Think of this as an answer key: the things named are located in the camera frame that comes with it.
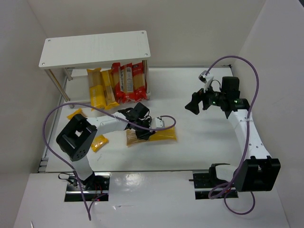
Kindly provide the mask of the yellow spaghetti bag table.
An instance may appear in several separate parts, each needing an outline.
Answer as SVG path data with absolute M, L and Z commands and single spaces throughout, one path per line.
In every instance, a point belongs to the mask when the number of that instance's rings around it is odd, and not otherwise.
M 71 120 L 76 114 L 81 114 L 83 117 L 87 117 L 87 115 L 83 112 L 82 108 L 77 109 L 75 112 L 67 116 L 68 120 Z M 91 144 L 91 149 L 93 152 L 98 152 L 103 146 L 105 146 L 109 140 L 105 138 L 103 135 L 99 135 L 95 137 Z
M 154 141 L 162 141 L 162 140 L 173 140 L 177 141 L 177 135 L 175 132 L 175 127 L 172 127 L 167 130 L 157 131 L 155 134 L 151 135 L 148 140 L 138 139 L 135 130 L 127 130 L 126 131 L 126 145 L 131 146 L 137 143 L 145 143 L 145 142 L 154 142 Z

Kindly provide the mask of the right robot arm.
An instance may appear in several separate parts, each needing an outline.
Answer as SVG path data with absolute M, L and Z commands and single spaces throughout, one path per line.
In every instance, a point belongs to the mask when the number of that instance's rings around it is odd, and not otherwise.
M 248 100 L 240 97 L 239 79 L 225 76 L 219 91 L 213 90 L 213 76 L 199 76 L 205 84 L 202 89 L 192 94 L 191 101 L 185 108 L 199 114 L 199 104 L 203 110 L 218 106 L 225 113 L 232 125 L 240 148 L 243 149 L 238 167 L 218 163 L 209 169 L 211 179 L 216 184 L 229 183 L 239 192 L 272 190 L 281 168 L 280 161 L 272 158 L 264 147 L 257 132 Z

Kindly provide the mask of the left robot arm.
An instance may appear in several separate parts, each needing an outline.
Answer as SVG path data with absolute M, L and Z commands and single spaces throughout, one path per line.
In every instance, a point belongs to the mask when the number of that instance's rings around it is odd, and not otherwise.
M 60 132 L 56 142 L 68 155 L 71 165 L 86 190 L 92 190 L 101 182 L 90 167 L 87 153 L 93 140 L 100 135 L 126 129 L 135 130 L 140 140 L 148 140 L 155 131 L 151 131 L 152 119 L 146 117 L 149 109 L 141 103 L 133 108 L 119 110 L 113 114 L 100 117 L 84 117 L 76 114 Z

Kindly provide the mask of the yellow spaghetti bag on shelf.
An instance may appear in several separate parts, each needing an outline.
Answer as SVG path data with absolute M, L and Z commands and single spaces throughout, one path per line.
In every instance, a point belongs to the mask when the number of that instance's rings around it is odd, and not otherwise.
M 101 68 L 87 69 L 91 106 L 105 108 L 105 94 L 101 78 Z

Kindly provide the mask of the white two-tier shelf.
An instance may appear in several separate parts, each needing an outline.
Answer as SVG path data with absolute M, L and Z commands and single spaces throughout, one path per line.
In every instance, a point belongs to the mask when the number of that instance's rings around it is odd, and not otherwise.
M 73 103 L 90 102 L 87 69 L 109 69 L 115 62 L 142 62 L 148 84 L 150 56 L 145 30 L 69 36 L 47 38 L 38 66 L 52 80 L 64 102 L 74 108 Z

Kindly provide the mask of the red spaghetti bag right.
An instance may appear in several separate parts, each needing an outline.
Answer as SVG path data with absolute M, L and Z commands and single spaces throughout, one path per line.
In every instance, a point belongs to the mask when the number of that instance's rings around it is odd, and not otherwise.
M 123 73 L 123 103 L 147 100 L 143 63 L 126 64 Z

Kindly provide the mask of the red spaghetti bag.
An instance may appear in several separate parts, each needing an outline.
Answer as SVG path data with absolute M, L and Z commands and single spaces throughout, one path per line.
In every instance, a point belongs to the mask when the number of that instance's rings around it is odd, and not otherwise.
M 114 91 L 115 100 L 117 103 L 124 104 L 127 102 L 127 98 L 122 88 L 123 82 L 121 79 L 121 64 L 120 63 L 113 63 L 111 67 L 111 74 L 112 74 L 112 88 Z
M 126 64 L 123 73 L 123 103 L 147 100 L 143 63 Z

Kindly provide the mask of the narrow yellow spaghetti bag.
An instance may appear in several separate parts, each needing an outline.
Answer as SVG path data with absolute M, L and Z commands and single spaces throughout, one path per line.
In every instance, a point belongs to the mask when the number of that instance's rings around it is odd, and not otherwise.
M 110 73 L 111 70 L 105 70 L 101 72 L 101 77 L 104 85 L 105 102 L 106 102 L 105 110 L 110 110 L 112 108 L 119 106 L 114 96 L 114 92 L 110 80 Z

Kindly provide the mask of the red spaghetti bag left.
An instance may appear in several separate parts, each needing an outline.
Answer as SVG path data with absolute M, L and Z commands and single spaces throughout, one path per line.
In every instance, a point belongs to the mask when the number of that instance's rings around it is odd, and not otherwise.
M 124 104 L 127 102 L 127 98 L 122 88 L 123 82 L 121 79 L 121 64 L 120 63 L 113 63 L 111 67 L 111 74 L 112 74 L 112 88 L 114 91 L 115 100 L 117 103 Z

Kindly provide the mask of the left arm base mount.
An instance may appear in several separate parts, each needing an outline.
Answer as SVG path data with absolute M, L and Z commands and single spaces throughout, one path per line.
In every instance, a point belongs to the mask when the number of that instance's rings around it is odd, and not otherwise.
M 82 185 L 84 198 L 88 202 L 96 201 L 108 201 L 109 199 L 109 185 L 111 174 L 109 172 L 96 172 L 95 183 L 90 183 L 88 186 Z M 61 172 L 58 174 L 58 178 L 66 182 L 66 192 L 64 202 L 81 202 L 83 201 L 81 191 L 76 180 L 76 177 L 72 173 Z

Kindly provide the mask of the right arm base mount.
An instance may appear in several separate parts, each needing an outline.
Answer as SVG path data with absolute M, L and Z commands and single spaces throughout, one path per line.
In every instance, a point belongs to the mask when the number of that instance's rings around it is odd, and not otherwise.
M 208 200 L 208 194 L 214 187 L 227 182 L 217 179 L 214 172 L 209 170 L 194 171 L 192 175 L 189 182 L 194 185 L 196 200 Z

